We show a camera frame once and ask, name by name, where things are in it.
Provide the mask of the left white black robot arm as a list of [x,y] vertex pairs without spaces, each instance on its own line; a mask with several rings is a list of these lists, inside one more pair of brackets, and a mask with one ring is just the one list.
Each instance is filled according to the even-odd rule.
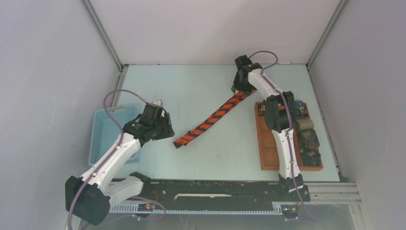
[[127,122],[108,151],[80,177],[65,183],[65,204],[69,217],[75,215],[91,225],[99,225],[110,208],[137,196],[147,199],[151,186],[136,176],[113,182],[122,166],[147,142],[174,136],[170,115],[161,100],[147,103],[136,119]]

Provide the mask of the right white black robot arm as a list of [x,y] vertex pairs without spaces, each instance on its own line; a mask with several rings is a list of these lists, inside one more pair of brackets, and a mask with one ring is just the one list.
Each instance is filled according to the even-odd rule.
[[282,199],[291,200],[304,186],[293,142],[294,95],[281,90],[264,73],[261,64],[253,63],[248,56],[237,57],[235,65],[232,92],[249,95],[256,90],[265,100],[264,121],[274,136],[279,157],[278,193]]

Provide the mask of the orange navy striped tie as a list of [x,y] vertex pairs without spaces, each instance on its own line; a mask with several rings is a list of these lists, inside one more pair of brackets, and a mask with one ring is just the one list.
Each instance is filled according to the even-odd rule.
[[236,107],[241,101],[245,100],[255,91],[256,89],[253,89],[250,91],[249,94],[244,92],[237,92],[236,94],[234,94],[195,129],[188,131],[185,135],[176,139],[173,142],[175,148],[179,149],[182,146],[186,146],[191,141],[199,137],[201,134],[211,128],[215,123],[217,123],[222,117],[224,117],[228,112],[230,112],[234,107]]

